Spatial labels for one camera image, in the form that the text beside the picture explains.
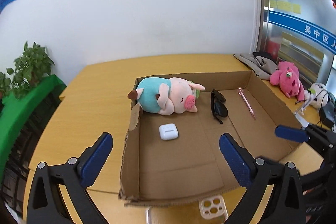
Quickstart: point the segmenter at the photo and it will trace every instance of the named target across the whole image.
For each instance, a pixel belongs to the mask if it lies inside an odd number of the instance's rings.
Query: gray cloth
[[[234,54],[233,56],[248,65],[262,80],[269,81],[271,74],[278,69],[276,63],[262,56],[257,56],[257,58],[253,54]]]

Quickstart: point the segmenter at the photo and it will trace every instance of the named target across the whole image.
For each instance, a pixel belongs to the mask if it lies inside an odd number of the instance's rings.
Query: teal shirt on plush
[[[159,88],[162,83],[165,83],[169,86],[169,95],[171,88],[171,81],[169,79],[148,77],[143,79],[138,85],[137,89],[143,88],[143,92],[138,99],[138,102],[141,104],[144,111],[158,113],[161,110],[155,95],[159,94]]]

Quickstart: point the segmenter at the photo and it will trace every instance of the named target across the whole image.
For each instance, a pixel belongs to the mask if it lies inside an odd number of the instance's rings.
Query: wooden table
[[[31,180],[39,162],[57,165],[65,163],[70,157],[79,157],[102,132],[109,132],[114,139],[113,150],[88,192],[110,223],[145,223],[145,208],[124,208],[124,202],[117,199],[124,138],[131,110],[127,94],[133,89],[135,79],[149,75],[242,70],[249,69],[232,55],[219,54],[143,57],[85,67],[61,94],[62,103],[44,130],[31,159],[31,171],[25,191],[24,216]],[[277,87],[270,88],[292,111],[297,108],[295,99],[286,98]],[[307,121],[319,121],[314,108],[308,107],[305,113]],[[284,161],[289,160],[293,161],[303,174],[317,169],[322,161],[306,144],[300,146]],[[238,204],[244,192],[244,188],[239,188],[223,195],[229,213]],[[74,221],[81,223],[69,198],[65,200]],[[263,204],[267,201],[268,197],[265,195]],[[201,219],[197,207],[198,203],[173,208],[155,208],[151,212],[152,223],[185,223],[187,220],[190,222],[192,217],[194,223],[199,223]],[[263,211],[261,207],[255,215],[255,223]]]

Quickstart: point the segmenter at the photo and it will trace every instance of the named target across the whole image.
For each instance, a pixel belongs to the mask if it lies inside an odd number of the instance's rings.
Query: black cable
[[[320,110],[319,110],[319,114],[320,114],[320,111],[321,111],[321,109],[322,109],[322,104],[323,104],[323,100],[324,100],[324,97],[326,96],[326,95],[328,95],[329,96],[329,92],[327,91],[327,90],[325,90],[327,93],[323,96],[323,98],[322,98],[322,101],[321,101],[321,107],[320,107]],[[320,121],[318,122],[318,124],[320,123],[320,125],[321,125],[321,127],[322,127],[322,121],[321,121],[321,115],[319,115],[320,116]]]

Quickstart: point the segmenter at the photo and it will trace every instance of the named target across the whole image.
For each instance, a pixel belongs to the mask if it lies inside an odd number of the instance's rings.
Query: pink stuffed toy
[[[272,73],[269,82],[279,85],[281,91],[288,97],[296,96],[299,101],[305,99],[304,89],[299,80],[299,69],[291,62],[279,62],[278,69]]]

